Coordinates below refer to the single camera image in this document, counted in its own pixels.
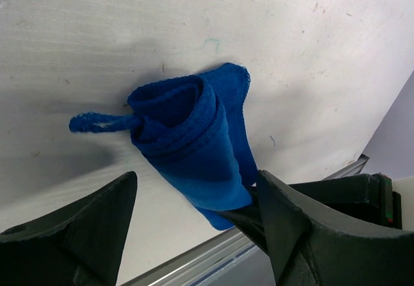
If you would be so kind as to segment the blue towel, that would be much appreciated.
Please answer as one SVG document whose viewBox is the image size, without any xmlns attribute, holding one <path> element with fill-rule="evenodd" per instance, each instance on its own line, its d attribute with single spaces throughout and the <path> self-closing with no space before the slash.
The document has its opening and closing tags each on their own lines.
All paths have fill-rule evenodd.
<svg viewBox="0 0 414 286">
<path fill-rule="evenodd" d="M 136 88 L 129 115 L 82 113 L 73 133 L 129 131 L 132 144 L 217 230 L 221 216 L 248 206 L 257 166 L 250 149 L 243 104 L 250 86 L 246 68 L 233 63 Z"/>
</svg>

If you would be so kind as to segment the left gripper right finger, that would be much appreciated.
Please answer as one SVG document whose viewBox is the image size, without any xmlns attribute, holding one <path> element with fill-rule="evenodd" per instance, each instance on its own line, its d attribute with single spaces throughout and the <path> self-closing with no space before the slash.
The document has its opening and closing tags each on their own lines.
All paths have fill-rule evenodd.
<svg viewBox="0 0 414 286">
<path fill-rule="evenodd" d="M 278 285 L 296 268 L 295 252 L 317 285 L 413 284 L 413 233 L 343 214 L 267 171 L 257 189 Z"/>
</svg>

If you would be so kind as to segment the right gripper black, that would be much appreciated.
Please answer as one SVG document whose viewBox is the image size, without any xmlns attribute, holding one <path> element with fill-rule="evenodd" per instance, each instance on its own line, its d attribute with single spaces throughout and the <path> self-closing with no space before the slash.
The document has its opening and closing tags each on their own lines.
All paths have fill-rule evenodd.
<svg viewBox="0 0 414 286">
<path fill-rule="evenodd" d="M 402 229 L 401 195 L 380 173 L 291 184 L 296 191 L 351 217 Z"/>
</svg>

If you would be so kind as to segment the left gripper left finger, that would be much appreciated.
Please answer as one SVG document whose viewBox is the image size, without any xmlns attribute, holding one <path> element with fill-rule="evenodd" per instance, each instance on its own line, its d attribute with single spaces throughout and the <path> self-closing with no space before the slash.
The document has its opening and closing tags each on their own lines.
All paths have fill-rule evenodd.
<svg viewBox="0 0 414 286">
<path fill-rule="evenodd" d="M 1 233 L 2 285 L 116 285 L 133 214 L 129 171 L 92 194 Z"/>
</svg>

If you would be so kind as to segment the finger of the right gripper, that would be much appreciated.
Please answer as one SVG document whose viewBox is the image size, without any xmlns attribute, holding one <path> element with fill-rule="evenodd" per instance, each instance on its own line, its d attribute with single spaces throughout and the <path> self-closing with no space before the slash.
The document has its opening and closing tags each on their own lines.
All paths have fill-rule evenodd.
<svg viewBox="0 0 414 286">
<path fill-rule="evenodd" d="M 258 192 L 256 187 L 248 187 L 247 191 L 252 197 L 252 203 L 235 210 L 217 212 L 217 214 L 235 225 L 260 250 L 268 255 L 265 230 L 259 209 Z"/>
</svg>

